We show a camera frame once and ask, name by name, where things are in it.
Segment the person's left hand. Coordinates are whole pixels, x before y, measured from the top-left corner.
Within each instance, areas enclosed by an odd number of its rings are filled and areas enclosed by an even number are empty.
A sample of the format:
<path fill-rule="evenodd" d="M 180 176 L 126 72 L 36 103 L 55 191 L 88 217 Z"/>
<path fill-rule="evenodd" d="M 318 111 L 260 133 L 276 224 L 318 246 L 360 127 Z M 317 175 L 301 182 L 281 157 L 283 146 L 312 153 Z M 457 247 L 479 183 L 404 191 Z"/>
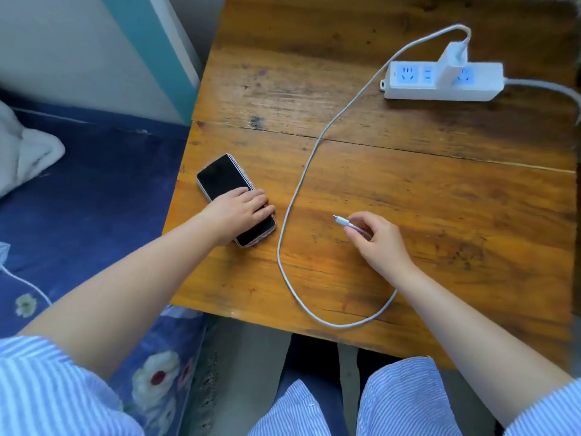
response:
<path fill-rule="evenodd" d="M 225 246 L 238 235 L 274 214 L 275 206 L 269 202 L 269 214 L 245 214 L 245 203 L 252 198 L 268 197 L 264 190 L 249 190 L 239 197 L 227 197 L 225 193 L 198 214 L 203 227 L 213 239 L 214 246 Z"/>

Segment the person's right hand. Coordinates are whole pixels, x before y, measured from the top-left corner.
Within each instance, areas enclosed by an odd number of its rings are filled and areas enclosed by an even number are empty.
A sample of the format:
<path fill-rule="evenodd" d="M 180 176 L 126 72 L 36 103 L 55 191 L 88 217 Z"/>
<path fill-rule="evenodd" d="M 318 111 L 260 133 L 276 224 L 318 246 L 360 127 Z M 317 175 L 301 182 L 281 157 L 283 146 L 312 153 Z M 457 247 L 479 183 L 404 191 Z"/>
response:
<path fill-rule="evenodd" d="M 380 215 L 371 212 L 356 212 L 348 218 L 350 223 L 362 230 L 374 233 L 375 256 L 363 256 L 367 263 L 394 288 L 405 291 L 418 269 L 405 248 L 399 228 Z M 353 227 L 345 227 L 345 234 L 357 248 L 359 235 Z"/>

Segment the black smartphone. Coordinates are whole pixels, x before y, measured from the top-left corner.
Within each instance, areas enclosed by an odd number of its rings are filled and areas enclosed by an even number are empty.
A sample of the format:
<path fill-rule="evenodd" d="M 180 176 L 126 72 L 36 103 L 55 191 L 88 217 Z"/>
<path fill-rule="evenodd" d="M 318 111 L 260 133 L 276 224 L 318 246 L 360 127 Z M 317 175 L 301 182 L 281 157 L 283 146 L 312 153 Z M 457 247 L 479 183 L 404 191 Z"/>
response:
<path fill-rule="evenodd" d="M 196 180 L 209 202 L 237 188 L 246 187 L 248 190 L 254 190 L 254 185 L 243 168 L 229 153 L 216 158 L 201 169 L 196 175 Z M 238 235 L 235 242 L 243 248 L 253 246 L 273 233 L 275 228 L 275 218 L 270 215 L 251 229 Z"/>

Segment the person's left forearm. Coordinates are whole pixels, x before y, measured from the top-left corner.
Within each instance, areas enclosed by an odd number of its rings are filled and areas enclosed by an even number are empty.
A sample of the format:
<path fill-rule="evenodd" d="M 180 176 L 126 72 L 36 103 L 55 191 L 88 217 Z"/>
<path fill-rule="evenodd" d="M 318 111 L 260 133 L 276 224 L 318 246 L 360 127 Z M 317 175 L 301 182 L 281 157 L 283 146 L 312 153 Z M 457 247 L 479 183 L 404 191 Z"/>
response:
<path fill-rule="evenodd" d="M 199 213 L 77 286 L 17 336 L 46 338 L 109 380 L 223 234 L 223 219 Z"/>

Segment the person's right forearm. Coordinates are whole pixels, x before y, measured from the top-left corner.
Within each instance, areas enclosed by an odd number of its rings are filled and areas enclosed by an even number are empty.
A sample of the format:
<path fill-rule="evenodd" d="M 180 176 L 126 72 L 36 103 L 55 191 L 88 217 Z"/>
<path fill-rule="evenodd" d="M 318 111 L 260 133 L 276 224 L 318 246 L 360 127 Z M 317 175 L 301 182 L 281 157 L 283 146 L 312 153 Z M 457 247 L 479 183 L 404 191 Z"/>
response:
<path fill-rule="evenodd" d="M 388 280 L 404 295 L 504 428 L 539 400 L 573 382 L 563 369 L 416 266 Z"/>

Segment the blue floral bed sheet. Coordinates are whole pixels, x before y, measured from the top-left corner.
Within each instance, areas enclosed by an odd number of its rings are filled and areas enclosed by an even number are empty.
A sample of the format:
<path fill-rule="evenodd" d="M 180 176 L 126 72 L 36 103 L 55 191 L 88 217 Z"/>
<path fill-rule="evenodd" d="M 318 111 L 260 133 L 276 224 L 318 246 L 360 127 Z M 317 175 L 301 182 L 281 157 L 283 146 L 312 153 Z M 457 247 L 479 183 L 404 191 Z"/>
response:
<path fill-rule="evenodd" d="M 63 110 L 0 90 L 26 127 L 60 139 L 61 160 L 0 198 L 0 338 L 157 238 L 187 130 L 95 110 Z M 146 436 L 186 436 L 204 314 L 169 305 L 110 386 Z"/>

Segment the white power strip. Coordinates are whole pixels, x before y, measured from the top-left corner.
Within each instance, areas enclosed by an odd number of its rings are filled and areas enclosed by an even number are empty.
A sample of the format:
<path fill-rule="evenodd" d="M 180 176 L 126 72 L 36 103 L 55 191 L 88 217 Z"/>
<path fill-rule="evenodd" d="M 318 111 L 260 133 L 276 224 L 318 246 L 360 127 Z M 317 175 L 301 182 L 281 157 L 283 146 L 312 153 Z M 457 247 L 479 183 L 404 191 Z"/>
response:
<path fill-rule="evenodd" d="M 449 85 L 436 86 L 436 63 L 394 61 L 379 89 L 385 99 L 488 102 L 504 89 L 501 63 L 468 63 Z"/>

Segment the white charger adapter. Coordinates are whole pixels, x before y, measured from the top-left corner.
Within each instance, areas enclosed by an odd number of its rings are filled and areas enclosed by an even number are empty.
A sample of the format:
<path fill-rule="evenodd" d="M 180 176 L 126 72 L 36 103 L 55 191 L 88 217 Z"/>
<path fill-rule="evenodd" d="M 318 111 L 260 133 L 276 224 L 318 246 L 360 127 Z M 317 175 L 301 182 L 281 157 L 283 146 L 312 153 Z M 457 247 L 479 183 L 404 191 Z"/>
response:
<path fill-rule="evenodd" d="M 451 87 L 468 62 L 467 44 L 450 42 L 435 64 L 435 87 Z"/>

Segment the white blanket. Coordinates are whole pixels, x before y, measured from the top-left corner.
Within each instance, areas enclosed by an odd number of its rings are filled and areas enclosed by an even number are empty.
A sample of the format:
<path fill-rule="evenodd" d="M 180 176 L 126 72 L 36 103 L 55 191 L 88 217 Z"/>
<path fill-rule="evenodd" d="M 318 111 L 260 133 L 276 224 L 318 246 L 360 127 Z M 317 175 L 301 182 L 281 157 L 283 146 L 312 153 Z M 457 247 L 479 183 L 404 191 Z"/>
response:
<path fill-rule="evenodd" d="M 61 160 L 65 151 L 57 137 L 24 127 L 0 101 L 0 198 Z"/>

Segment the blue striped shirt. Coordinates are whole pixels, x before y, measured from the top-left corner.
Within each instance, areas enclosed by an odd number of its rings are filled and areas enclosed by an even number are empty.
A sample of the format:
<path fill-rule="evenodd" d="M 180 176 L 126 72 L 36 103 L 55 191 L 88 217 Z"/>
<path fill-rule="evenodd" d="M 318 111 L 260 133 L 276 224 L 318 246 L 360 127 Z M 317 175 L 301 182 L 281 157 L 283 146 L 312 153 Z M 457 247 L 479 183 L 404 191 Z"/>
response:
<path fill-rule="evenodd" d="M 0 339 L 0 434 L 145 436 L 114 391 L 42 337 Z M 359 436 L 461 436 L 438 369 L 410 358 L 367 381 Z M 315 397 L 295 381 L 248 436 L 330 436 Z M 504 436 L 581 436 L 581 378 L 542 398 Z"/>

